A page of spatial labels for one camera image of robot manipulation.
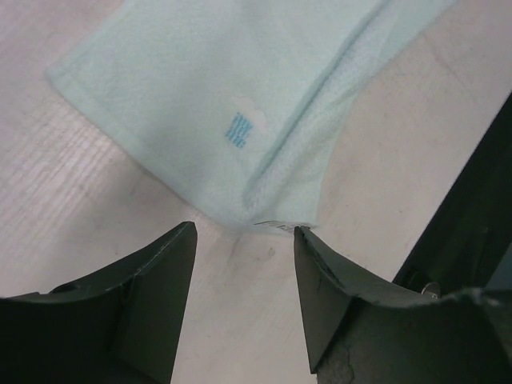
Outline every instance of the blue striped logo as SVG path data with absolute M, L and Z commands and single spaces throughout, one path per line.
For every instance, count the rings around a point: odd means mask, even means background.
M 237 148 L 243 148 L 249 137 L 249 132 L 253 125 L 242 114 L 237 113 L 231 123 L 230 129 L 226 132 L 226 137 L 236 145 Z

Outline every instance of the towel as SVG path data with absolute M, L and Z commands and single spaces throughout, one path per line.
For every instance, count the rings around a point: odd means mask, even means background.
M 214 220 L 312 226 L 358 92 L 455 1 L 127 0 L 48 75 Z

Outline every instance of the cloth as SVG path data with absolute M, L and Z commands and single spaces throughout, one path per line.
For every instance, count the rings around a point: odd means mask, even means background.
M 358 91 L 455 1 L 127 0 L 48 75 L 213 219 L 314 224 Z

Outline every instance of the table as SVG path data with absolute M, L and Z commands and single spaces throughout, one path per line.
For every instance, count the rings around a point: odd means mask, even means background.
M 0 3 L 0 295 L 47 292 L 196 222 L 173 384 L 314 383 L 292 237 L 188 206 L 55 93 L 44 69 L 119 0 Z M 362 92 L 316 233 L 391 280 L 512 84 L 512 2 L 461 0 Z

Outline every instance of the white table surface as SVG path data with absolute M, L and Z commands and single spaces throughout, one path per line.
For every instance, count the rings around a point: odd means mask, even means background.
M 172 383 L 313 383 L 292 238 L 205 218 L 45 79 L 119 3 L 0 1 L 0 295 L 47 292 L 193 220 Z M 362 92 L 324 181 L 326 242 L 393 278 L 512 89 L 510 36 L 510 0 L 461 0 Z

